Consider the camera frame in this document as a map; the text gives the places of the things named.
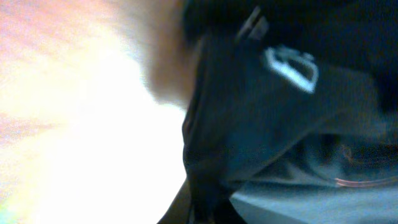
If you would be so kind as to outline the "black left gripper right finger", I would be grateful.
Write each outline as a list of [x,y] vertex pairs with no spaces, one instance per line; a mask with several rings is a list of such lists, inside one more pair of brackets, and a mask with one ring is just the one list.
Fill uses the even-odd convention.
[[246,224],[229,200],[221,202],[214,211],[216,224]]

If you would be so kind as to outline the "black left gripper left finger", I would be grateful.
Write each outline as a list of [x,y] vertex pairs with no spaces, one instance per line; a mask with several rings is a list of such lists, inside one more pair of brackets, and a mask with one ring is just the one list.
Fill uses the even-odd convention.
[[190,183],[185,179],[170,207],[157,224],[194,224],[194,208]]

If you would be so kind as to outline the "black orange-patterned jersey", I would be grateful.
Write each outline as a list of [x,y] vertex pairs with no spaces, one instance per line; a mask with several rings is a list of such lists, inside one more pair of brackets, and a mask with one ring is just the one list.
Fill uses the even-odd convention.
[[195,223],[397,222],[397,2],[185,1]]

